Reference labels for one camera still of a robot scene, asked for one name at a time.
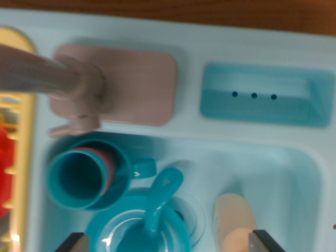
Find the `teal soap tray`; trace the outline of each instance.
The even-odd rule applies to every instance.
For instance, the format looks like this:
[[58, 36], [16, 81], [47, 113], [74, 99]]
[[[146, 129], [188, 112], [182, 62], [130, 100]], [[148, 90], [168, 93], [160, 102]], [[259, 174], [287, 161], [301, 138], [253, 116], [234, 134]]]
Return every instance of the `teal soap tray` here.
[[58, 206], [46, 191], [50, 156], [92, 136], [156, 159], [158, 172], [183, 172], [170, 206], [184, 217], [194, 252], [216, 251], [214, 203], [227, 192], [245, 197], [258, 228], [287, 252], [336, 250], [335, 38], [7, 9], [0, 25], [23, 32], [46, 57], [83, 44], [163, 51], [178, 65], [173, 118], [162, 127], [103, 122], [99, 132], [55, 140], [48, 130], [66, 120], [38, 95], [23, 251], [53, 252], [94, 217]]

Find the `toy kitchen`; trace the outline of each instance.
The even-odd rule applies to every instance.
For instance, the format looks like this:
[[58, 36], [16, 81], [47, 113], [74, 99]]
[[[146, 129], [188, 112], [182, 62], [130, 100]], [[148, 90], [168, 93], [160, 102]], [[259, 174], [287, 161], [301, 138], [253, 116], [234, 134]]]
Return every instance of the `toy kitchen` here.
[[335, 76], [330, 36], [0, 9], [1, 252], [336, 251]]

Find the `sink drain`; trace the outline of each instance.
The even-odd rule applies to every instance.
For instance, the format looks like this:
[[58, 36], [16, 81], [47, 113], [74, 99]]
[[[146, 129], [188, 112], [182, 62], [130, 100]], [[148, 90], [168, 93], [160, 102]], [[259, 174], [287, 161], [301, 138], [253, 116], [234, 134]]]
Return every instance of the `sink drain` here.
[[191, 245], [194, 246], [205, 230], [205, 214], [202, 205], [194, 196], [184, 191], [178, 191], [168, 205], [183, 220], [190, 235]]

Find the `brown table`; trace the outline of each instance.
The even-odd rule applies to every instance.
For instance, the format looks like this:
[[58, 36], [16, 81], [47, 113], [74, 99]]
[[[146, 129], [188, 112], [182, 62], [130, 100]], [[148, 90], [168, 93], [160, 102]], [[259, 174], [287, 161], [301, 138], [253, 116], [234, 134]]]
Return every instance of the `brown table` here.
[[336, 35], [336, 0], [0, 0], [0, 7]]

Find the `teal cup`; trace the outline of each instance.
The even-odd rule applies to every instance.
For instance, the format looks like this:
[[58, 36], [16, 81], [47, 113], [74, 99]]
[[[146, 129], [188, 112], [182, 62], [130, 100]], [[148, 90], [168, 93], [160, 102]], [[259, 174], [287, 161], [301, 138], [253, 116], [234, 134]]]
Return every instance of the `teal cup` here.
[[132, 179], [155, 175], [155, 160], [131, 160], [111, 141], [86, 139], [54, 157], [47, 187], [51, 198], [63, 207], [100, 211], [123, 198]]

